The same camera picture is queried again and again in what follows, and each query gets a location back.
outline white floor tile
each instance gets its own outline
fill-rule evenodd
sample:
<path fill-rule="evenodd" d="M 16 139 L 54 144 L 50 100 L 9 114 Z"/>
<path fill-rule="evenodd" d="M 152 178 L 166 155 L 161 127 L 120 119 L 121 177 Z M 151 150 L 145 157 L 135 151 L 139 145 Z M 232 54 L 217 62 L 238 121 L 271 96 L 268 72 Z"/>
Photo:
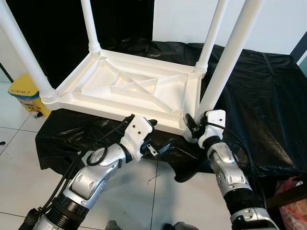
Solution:
<path fill-rule="evenodd" d="M 0 213 L 0 225 L 3 230 L 17 230 L 24 222 L 23 217 Z M 78 230 L 89 230 L 86 228 L 78 228 Z"/>
<path fill-rule="evenodd" d="M 5 145 L 0 145 L 0 155 L 17 131 L 16 129 L 0 128 L 0 142 L 4 141 L 6 143 Z"/>
<path fill-rule="evenodd" d="M 217 186 L 215 175 L 198 173 L 185 183 L 174 180 L 173 169 L 158 163 L 153 205 L 152 230 L 160 230 L 163 223 L 179 221 L 200 230 L 231 230 L 230 214 Z"/>
<path fill-rule="evenodd" d="M 23 126 L 21 126 L 21 130 L 38 132 L 40 128 L 43 126 L 44 122 L 47 120 L 46 117 L 42 116 L 38 119 L 35 119 L 34 116 L 29 116 L 25 121 Z"/>
<path fill-rule="evenodd" d="M 115 220 L 124 230 L 149 230 L 157 162 L 142 159 L 124 165 L 105 186 L 81 226 L 104 229 Z"/>
<path fill-rule="evenodd" d="M 0 82 L 4 82 L 8 84 L 11 83 L 1 68 L 0 68 Z"/>
<path fill-rule="evenodd" d="M 0 83 L 0 127 L 19 129 L 30 114 L 16 98 L 8 94 L 9 86 Z"/>
<path fill-rule="evenodd" d="M 0 156 L 0 212 L 25 216 L 44 205 L 61 176 L 41 170 L 34 132 L 18 131 Z"/>
<path fill-rule="evenodd" d="M 25 216 L 43 205 L 61 176 L 40 170 L 34 132 L 18 131 L 0 156 L 0 212 Z M 110 219 L 124 230 L 149 230 L 156 162 L 130 162 L 118 170 L 87 215 L 82 227 L 104 229 Z"/>

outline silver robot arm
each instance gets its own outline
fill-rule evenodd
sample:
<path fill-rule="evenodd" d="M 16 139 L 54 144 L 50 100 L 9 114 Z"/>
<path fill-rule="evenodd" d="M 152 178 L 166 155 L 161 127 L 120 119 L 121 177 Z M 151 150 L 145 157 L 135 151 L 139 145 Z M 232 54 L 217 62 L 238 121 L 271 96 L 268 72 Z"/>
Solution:
<path fill-rule="evenodd" d="M 225 127 L 225 111 L 206 112 L 203 127 L 197 126 L 189 115 L 186 118 L 192 134 L 210 160 L 210 166 L 231 214 L 233 230 L 278 230 L 267 210 L 262 207 L 261 198 L 253 193 L 228 145 L 221 141 L 224 130 L 213 126 Z"/>
<path fill-rule="evenodd" d="M 34 230 L 76 230 L 103 192 L 107 180 L 130 161 L 139 161 L 144 140 L 153 125 L 144 117 L 135 116 L 120 143 L 95 151 L 90 163 L 70 181 L 62 195 L 53 201 Z"/>

